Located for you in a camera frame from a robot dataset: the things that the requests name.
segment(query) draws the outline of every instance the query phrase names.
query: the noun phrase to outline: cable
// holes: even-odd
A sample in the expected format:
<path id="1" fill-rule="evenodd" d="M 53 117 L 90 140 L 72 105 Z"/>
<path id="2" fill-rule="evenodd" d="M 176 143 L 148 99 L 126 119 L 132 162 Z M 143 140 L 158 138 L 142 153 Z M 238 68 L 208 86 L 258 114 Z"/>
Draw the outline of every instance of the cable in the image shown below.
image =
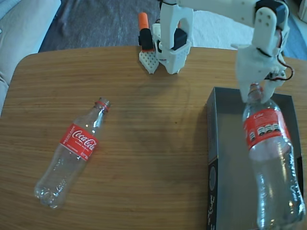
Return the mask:
<path id="1" fill-rule="evenodd" d="M 292 77 L 293 77 L 293 75 L 294 75 L 294 69 L 291 67 L 291 66 L 289 66 L 289 65 L 287 65 L 287 64 L 284 64 L 283 62 L 281 62 L 280 61 L 280 59 L 279 59 L 279 57 L 277 57 L 277 60 L 278 60 L 278 62 L 282 65 L 282 66 L 285 66 L 285 67 L 287 67 L 287 68 L 289 68 L 290 70 L 291 70 L 291 75 L 288 77 L 288 78 L 281 78 L 281 77 L 277 77 L 277 78 L 274 78 L 274 79 L 270 79 L 271 81 L 277 81 L 277 80 L 282 80 L 282 81 L 287 81 L 287 80 L 290 80 Z"/>
<path id="2" fill-rule="evenodd" d="M 278 44 L 278 48 L 280 48 L 282 46 L 282 43 L 283 43 L 283 35 L 282 35 L 282 31 L 281 29 L 277 29 L 278 33 L 279 33 L 279 38 L 280 38 L 280 41 L 279 41 L 279 44 Z M 279 62 L 279 64 L 281 64 L 282 66 L 285 66 L 286 68 L 289 68 L 291 70 L 291 75 L 288 77 L 288 78 L 281 78 L 281 77 L 276 77 L 276 78 L 273 78 L 273 79 L 270 79 L 270 78 L 265 78 L 265 79 L 268 79 L 270 81 L 277 81 L 277 80 L 281 80 L 281 81 L 287 81 L 287 80 L 290 80 L 293 76 L 294 76 L 294 68 L 292 68 L 291 66 L 283 63 L 282 61 L 280 61 L 279 57 L 277 56 L 277 60 Z"/>
<path id="3" fill-rule="evenodd" d="M 162 3 L 164 3 L 164 4 L 166 4 L 166 5 L 170 5 L 170 6 L 175 6 L 175 5 L 177 5 L 177 3 L 171 4 L 171 3 L 164 2 L 163 0 L 158 0 L 158 1 L 160 2 L 160 6 L 162 5 Z"/>

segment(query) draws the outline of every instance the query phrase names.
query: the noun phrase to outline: black box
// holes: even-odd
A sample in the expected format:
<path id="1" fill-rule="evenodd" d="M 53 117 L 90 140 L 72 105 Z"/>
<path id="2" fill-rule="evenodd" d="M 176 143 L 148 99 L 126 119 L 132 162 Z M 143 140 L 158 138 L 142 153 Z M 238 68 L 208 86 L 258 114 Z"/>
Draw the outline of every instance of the black box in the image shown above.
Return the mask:
<path id="1" fill-rule="evenodd" d="M 292 97 L 274 94 L 291 136 L 295 169 L 303 194 L 303 165 Z M 207 230 L 253 230 L 257 227 L 258 191 L 243 133 L 240 91 L 215 87 L 207 101 Z"/>

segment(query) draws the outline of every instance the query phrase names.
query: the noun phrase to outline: floor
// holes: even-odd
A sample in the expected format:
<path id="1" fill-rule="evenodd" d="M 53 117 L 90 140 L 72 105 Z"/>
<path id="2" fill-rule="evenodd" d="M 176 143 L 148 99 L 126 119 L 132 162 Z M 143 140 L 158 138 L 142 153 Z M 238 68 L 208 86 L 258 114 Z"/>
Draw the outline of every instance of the floor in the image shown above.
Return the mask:
<path id="1" fill-rule="evenodd" d="M 297 15 L 298 6 L 294 4 L 294 2 L 289 1 L 288 6 L 290 9 L 290 12 L 292 13 L 293 19 L 303 36 L 305 43 L 307 43 L 307 23 L 303 22 L 302 20 L 298 18 L 298 15 Z"/>

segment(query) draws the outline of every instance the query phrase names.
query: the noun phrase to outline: robotic arm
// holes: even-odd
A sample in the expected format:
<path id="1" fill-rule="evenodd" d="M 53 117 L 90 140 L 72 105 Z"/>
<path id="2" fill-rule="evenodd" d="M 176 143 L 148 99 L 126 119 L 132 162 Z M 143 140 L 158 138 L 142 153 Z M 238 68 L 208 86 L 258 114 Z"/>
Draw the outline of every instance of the robotic arm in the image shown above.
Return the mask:
<path id="1" fill-rule="evenodd" d="M 191 47 L 193 9 L 214 12 L 254 28 L 251 45 L 238 49 L 236 78 L 243 102 L 252 83 L 266 80 L 263 102 L 276 87 L 292 77 L 293 69 L 284 63 L 281 52 L 289 34 L 289 9 L 278 0 L 160 0 L 160 23 L 153 25 L 157 60 L 170 74 L 185 65 Z M 292 75 L 286 78 L 289 67 Z"/>

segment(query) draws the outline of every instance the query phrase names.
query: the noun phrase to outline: coca-cola bottle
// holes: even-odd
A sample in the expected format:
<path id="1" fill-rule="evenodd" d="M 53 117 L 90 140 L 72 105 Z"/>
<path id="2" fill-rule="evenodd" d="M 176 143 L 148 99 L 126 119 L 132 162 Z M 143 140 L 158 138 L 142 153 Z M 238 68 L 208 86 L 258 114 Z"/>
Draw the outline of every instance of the coca-cola bottle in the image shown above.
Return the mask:
<path id="1" fill-rule="evenodd" d="M 69 126 L 47 171 L 35 186 L 34 194 L 43 205 L 51 208 L 63 205 L 71 184 L 98 144 L 103 118 L 109 107 L 109 101 L 100 98 L 86 115 L 75 119 Z"/>
<path id="2" fill-rule="evenodd" d="M 258 186 L 257 225 L 261 230 L 295 229 L 306 214 L 298 186 L 293 146 L 283 114 L 262 88 L 252 84 L 243 113 L 244 131 Z"/>

